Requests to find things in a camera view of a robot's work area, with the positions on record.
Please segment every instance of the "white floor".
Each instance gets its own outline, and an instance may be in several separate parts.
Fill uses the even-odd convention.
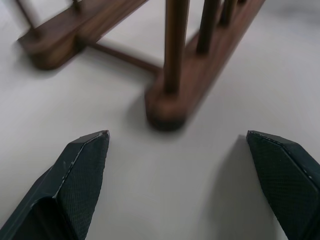
[[[244,136],[280,135],[320,160],[318,0],[266,0],[196,115],[175,134],[146,124],[142,96],[152,76],[145,71],[93,50],[57,71],[34,70],[15,44],[24,27],[8,2],[0,2],[0,226],[68,142],[109,129],[87,240],[286,239]],[[33,3],[41,20],[66,6]],[[150,11],[161,26],[160,9]],[[155,40],[161,48],[163,39]]]

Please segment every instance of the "gray floor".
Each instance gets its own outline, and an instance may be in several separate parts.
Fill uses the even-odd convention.
[[[42,20],[66,5],[33,3]],[[93,50],[59,70],[34,70],[14,44],[24,26],[8,6],[0,2],[0,226],[68,142],[109,129],[87,240],[286,239],[244,136],[281,135],[320,159],[318,0],[266,0],[175,134],[146,124],[142,96],[152,76],[145,71]]]

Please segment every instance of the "wooden base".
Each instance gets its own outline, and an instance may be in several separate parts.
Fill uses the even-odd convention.
[[[37,38],[29,31],[18,41],[36,68],[57,69],[84,47],[77,44],[79,32],[97,37],[146,1],[82,0],[79,2],[80,12],[70,7],[37,27],[41,37]]]
[[[228,28],[218,26],[208,54],[197,54],[197,34],[186,46],[178,94],[164,91],[164,73],[145,93],[145,111],[150,124],[160,131],[181,128],[218,77],[265,0],[238,4]]]

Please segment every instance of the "wooden stand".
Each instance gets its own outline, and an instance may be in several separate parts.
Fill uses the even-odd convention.
[[[148,0],[72,0],[70,8],[39,27],[16,1],[30,25],[19,42],[37,68],[56,69],[88,46],[147,69],[156,75],[145,93],[147,119],[158,130],[173,131],[194,112],[265,0],[225,0],[223,5],[205,0],[199,33],[186,47],[189,0],[166,0],[163,69],[97,44]]]

